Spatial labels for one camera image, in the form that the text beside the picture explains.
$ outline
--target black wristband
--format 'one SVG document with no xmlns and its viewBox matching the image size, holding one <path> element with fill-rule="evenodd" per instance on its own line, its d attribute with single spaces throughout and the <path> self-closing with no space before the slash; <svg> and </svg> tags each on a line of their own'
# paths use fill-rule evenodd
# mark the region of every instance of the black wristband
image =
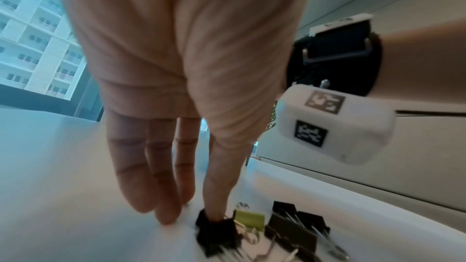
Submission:
<svg viewBox="0 0 466 262">
<path fill-rule="evenodd" d="M 382 43 L 370 33 L 371 52 L 367 56 L 325 60 L 310 65 L 303 62 L 303 49 L 308 49 L 313 37 L 294 43 L 287 68 L 287 87 L 297 83 L 320 87 L 327 80 L 330 90 L 366 96 L 375 84 L 382 62 Z"/>
</svg>

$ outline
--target building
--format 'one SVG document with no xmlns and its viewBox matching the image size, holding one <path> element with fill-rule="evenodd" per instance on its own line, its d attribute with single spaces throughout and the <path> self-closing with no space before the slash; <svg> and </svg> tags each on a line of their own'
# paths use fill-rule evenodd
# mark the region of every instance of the building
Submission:
<svg viewBox="0 0 466 262">
<path fill-rule="evenodd" d="M 70 100 L 85 66 L 61 0 L 0 0 L 0 84 Z"/>
</svg>

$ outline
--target yellow-green binder clip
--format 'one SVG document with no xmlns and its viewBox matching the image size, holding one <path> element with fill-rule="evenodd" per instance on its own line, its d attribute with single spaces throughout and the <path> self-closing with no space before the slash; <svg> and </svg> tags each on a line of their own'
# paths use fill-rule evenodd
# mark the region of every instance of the yellow-green binder clip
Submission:
<svg viewBox="0 0 466 262">
<path fill-rule="evenodd" d="M 263 231 L 266 227 L 266 217 L 264 214 L 236 209 L 233 218 L 248 228 Z"/>
</svg>

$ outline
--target qr code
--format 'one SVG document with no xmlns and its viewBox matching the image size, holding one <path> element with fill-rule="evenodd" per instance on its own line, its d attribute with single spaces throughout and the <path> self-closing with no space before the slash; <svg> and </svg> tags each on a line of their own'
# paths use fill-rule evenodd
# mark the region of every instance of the qr code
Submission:
<svg viewBox="0 0 466 262">
<path fill-rule="evenodd" d="M 344 96 L 315 90 L 304 105 L 337 115 L 344 101 Z"/>
<path fill-rule="evenodd" d="M 328 131 L 312 124 L 296 121 L 295 137 L 316 147 L 322 147 Z"/>
</svg>

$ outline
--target pile of binder clips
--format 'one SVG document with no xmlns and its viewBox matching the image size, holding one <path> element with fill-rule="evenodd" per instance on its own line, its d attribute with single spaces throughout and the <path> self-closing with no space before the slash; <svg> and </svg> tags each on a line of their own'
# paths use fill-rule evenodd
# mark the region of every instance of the pile of binder clips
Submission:
<svg viewBox="0 0 466 262">
<path fill-rule="evenodd" d="M 232 218 L 210 222 L 202 210 L 196 220 L 197 241 L 207 257 L 217 256 L 222 261 L 261 262 L 267 261 L 276 244 L 290 255 L 283 262 L 295 257 L 304 262 L 322 261 L 316 254 L 317 244 L 339 261 L 349 261 L 347 252 L 330 236 L 330 228 L 324 218 L 297 211 L 295 205 L 275 201 L 272 216 L 265 224 L 265 216 L 249 211 L 245 203 L 238 203 Z M 252 258 L 241 247 L 242 240 L 255 245 L 260 240 L 260 231 L 271 240 L 264 254 Z"/>
</svg>

